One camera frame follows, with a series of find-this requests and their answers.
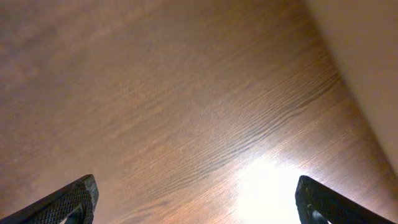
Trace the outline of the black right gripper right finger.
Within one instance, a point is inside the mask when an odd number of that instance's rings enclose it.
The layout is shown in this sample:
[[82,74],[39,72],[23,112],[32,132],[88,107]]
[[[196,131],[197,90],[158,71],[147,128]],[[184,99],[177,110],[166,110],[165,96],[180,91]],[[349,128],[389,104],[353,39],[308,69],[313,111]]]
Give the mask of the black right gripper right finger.
[[304,224],[394,224],[306,175],[299,177],[295,203]]

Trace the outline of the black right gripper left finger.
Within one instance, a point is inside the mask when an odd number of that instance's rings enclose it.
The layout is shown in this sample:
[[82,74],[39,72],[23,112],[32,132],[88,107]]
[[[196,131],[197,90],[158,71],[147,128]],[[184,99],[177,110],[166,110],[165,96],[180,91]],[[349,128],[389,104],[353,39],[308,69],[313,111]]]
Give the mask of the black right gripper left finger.
[[84,175],[50,195],[1,220],[2,224],[92,224],[99,192],[92,174]]

